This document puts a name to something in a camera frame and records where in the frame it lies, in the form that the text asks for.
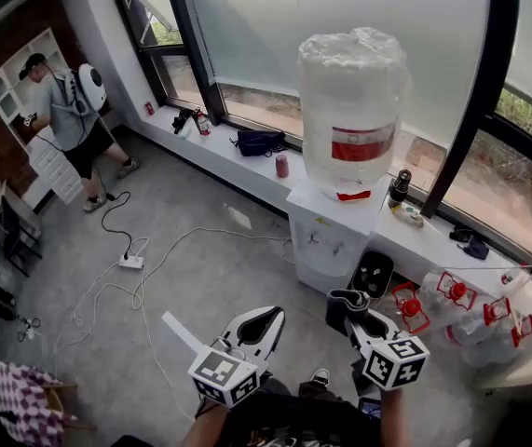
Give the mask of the black bag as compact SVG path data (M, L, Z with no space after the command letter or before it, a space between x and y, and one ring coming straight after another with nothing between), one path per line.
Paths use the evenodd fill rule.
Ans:
M237 138L229 140L242 156L266 156L288 149L285 135L280 131L239 129Z

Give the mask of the person's black clothing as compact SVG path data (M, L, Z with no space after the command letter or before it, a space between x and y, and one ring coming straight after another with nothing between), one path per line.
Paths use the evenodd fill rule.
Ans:
M214 447L382 447L381 421L310 382L269 378L226 416Z

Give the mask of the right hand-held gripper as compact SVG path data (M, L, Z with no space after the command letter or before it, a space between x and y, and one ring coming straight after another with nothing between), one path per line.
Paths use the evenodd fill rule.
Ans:
M344 320L347 337L361 354L361 359L353 364L356 378L364 378L383 391L414 383L430 356L429 350L416 336L396 339L401 332L398 325L374 309L367 313L367 334L372 338L395 340L366 343L365 320L363 317Z

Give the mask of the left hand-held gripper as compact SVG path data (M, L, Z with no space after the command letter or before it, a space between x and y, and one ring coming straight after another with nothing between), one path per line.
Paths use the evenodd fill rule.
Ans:
M233 318L211 344L204 344L169 311L162 320L196 357L187 370L197 393L233 408L262 384L267 359L285 325L279 306L263 306Z

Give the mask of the person's left forearm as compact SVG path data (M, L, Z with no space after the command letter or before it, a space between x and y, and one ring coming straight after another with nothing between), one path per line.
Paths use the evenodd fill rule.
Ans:
M193 447L215 447L220 439L229 410L212 400L203 400L193 425Z

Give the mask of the black thermos bottle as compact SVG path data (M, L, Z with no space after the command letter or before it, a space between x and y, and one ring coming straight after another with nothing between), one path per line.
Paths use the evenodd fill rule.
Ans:
M393 180L389 187L388 206L394 209L400 206L408 195L408 189L412 180L411 171L408 169L401 169L398 176Z

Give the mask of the black chair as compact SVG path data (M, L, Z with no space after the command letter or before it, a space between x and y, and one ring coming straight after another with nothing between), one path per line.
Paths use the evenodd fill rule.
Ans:
M8 261L15 269L22 273L26 278L29 277L26 271L26 259L21 254L23 251L28 251L38 259L42 260L42 255L34 248L30 247L23 239L22 235L28 237L34 243L38 239L25 230L20 224L20 217L16 211L10 206L7 199L1 197L1 223L0 226L5 233L2 243L2 252L6 261Z

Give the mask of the black cloth bundle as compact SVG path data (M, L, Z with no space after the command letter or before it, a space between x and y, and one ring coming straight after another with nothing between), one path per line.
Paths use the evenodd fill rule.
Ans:
M456 226L448 236L468 256L480 261L487 258L489 249L473 230Z

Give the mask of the wooden chair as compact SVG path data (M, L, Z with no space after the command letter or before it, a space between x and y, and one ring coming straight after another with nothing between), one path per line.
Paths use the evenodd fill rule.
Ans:
M65 408L65 400L77 394L77 383L44 383L42 385L48 407L63 415L64 430L78 430L96 432L97 426L80 420L76 415L68 413Z

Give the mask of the large clear water jug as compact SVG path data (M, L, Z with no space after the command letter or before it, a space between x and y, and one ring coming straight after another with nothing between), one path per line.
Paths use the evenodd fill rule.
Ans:
M314 34L298 50L308 178L340 202L366 199L387 174L411 89L398 39L372 27Z

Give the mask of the black trash bin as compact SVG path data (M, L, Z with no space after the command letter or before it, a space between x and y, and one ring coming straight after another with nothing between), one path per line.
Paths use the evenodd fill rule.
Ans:
M363 291L373 299L380 299L386 294L393 271L394 263L386 254L365 251L348 287Z

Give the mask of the black window frame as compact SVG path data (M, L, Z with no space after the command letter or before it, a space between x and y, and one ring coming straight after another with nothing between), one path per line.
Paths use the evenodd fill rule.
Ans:
M278 131L305 146L299 45L374 27L407 55L412 93L391 174L412 201L532 261L532 132L506 110L532 101L507 81L520 0L115 0L159 105L202 105L211 122Z

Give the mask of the person's right forearm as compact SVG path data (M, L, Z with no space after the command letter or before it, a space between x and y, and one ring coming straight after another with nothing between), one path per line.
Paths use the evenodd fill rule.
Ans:
M381 392L380 445L381 447L407 446L404 399L401 389Z

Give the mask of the white water dispenser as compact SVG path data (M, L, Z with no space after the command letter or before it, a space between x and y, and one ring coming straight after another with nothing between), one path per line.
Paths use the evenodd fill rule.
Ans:
M345 289L361 259L386 203L391 177L369 186L366 199L341 202L311 180L287 197L297 278L323 294Z

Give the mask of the small bottle with red label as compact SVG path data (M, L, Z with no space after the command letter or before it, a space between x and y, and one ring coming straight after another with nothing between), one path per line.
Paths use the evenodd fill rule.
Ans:
M501 276L501 283L505 293L518 291L529 282L532 277L532 268L526 264L515 266L504 272Z

